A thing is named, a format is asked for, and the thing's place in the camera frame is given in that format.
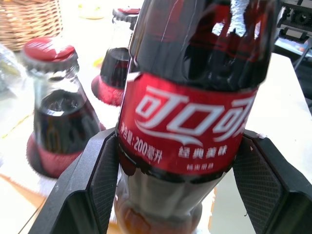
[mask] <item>plastic bag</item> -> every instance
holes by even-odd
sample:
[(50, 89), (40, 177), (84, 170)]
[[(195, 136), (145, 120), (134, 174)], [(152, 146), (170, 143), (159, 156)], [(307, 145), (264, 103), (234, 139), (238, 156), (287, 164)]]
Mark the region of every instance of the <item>plastic bag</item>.
[(0, 95), (10, 90), (19, 96), (27, 78), (25, 68), (14, 53), (0, 43)]

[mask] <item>black machine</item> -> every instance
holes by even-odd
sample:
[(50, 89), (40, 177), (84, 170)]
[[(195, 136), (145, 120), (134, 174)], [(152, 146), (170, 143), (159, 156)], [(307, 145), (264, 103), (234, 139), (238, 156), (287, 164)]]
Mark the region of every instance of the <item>black machine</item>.
[[(90, 139), (58, 179), (29, 234), (107, 232), (119, 167), (115, 141), (114, 129)], [(312, 233), (312, 185), (268, 138), (246, 130), (233, 169), (257, 234)]]

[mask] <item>wicker basket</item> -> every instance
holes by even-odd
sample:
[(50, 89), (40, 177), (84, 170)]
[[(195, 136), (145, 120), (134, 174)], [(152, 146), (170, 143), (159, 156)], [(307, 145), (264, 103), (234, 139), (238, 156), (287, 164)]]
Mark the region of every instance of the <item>wicker basket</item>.
[(59, 0), (0, 0), (0, 43), (13, 51), (62, 29)]

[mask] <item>coca-cola logo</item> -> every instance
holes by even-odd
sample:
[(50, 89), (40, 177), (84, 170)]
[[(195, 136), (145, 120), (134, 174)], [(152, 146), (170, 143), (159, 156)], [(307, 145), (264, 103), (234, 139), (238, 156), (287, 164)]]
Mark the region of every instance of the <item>coca-cola logo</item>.
[[(210, 105), (190, 101), (190, 97), (163, 91), (152, 86), (146, 87), (146, 94), (136, 107), (136, 114), (146, 121), (135, 120), (136, 126), (144, 134), (178, 141), (183, 145), (195, 144), (203, 146), (198, 138), (207, 130), (212, 130), (215, 142), (235, 137), (244, 130), (255, 95), (245, 99), (236, 99), (231, 102), (231, 108), (223, 105)], [(183, 104), (182, 110), (176, 110)], [(186, 121), (192, 118), (195, 112), (207, 113), (203, 120), (198, 121), (195, 127), (183, 127)], [(167, 132), (158, 131), (158, 126), (164, 122)]]

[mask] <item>table surface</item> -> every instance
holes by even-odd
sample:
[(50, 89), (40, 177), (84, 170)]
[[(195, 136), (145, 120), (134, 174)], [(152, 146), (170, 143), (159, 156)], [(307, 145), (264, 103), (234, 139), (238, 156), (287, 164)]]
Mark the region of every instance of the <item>table surface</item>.
[[(102, 48), (98, 45), (102, 43), (103, 38), (109, 39), (105, 30), (101, 29), (103, 21), (93, 23), (98, 29), (97, 34), (94, 34), (95, 29), (90, 26), (89, 22), (78, 21), (73, 27), (73, 22), (76, 20), (75, 17), (64, 19), (64, 28), (68, 38), (73, 40), (78, 54), (88, 55), (84, 56), (85, 58), (103, 56), (105, 45)], [(5, 121), (2, 120), (0, 119), (0, 126), (5, 126), (8, 118)], [(246, 128), (266, 134), (288, 162), (300, 170), (312, 183), (312, 172), (310, 172), (312, 117), (288, 58), (272, 55), (267, 79), (259, 89)], [(3, 176), (0, 176), (0, 188), (0, 233), (28, 233), (45, 198), (20, 187)], [(210, 232), (212, 234), (254, 233), (250, 220), (248, 216), (244, 216), (245, 214), (246, 210), (239, 197), (234, 176), (228, 173), (218, 185)], [(118, 234), (119, 232), (115, 226), (111, 226), (108, 233)]]

